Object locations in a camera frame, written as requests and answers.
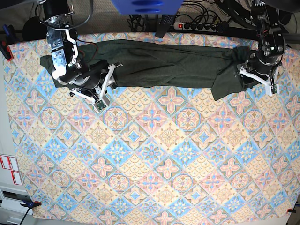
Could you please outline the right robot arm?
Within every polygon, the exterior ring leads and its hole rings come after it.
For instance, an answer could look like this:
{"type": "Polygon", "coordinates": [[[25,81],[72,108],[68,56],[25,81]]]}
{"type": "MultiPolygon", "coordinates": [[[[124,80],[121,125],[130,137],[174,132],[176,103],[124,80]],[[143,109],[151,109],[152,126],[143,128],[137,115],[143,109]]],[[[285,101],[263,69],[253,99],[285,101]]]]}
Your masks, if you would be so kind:
{"type": "Polygon", "coordinates": [[[73,6],[66,0],[40,0],[47,27],[46,39],[51,48],[52,78],[56,87],[68,87],[70,96],[82,97],[99,112],[110,104],[106,89],[115,84],[113,73],[122,64],[100,60],[89,65],[78,49],[78,35],[71,16],[73,6]]]}

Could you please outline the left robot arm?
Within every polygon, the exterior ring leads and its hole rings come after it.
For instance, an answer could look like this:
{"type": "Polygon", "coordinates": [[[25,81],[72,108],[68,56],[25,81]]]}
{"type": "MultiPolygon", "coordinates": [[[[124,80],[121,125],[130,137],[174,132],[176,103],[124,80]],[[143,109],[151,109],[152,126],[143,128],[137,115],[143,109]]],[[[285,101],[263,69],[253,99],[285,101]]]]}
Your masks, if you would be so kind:
{"type": "Polygon", "coordinates": [[[243,6],[239,6],[238,3],[231,6],[232,0],[226,3],[235,21],[249,29],[256,29],[258,37],[258,49],[251,50],[247,60],[237,65],[236,76],[239,82],[245,89],[260,83],[264,85],[267,95],[276,94],[279,92],[279,67],[282,66],[282,58],[286,51],[279,10],[263,1],[253,0],[247,16],[243,6]]]}

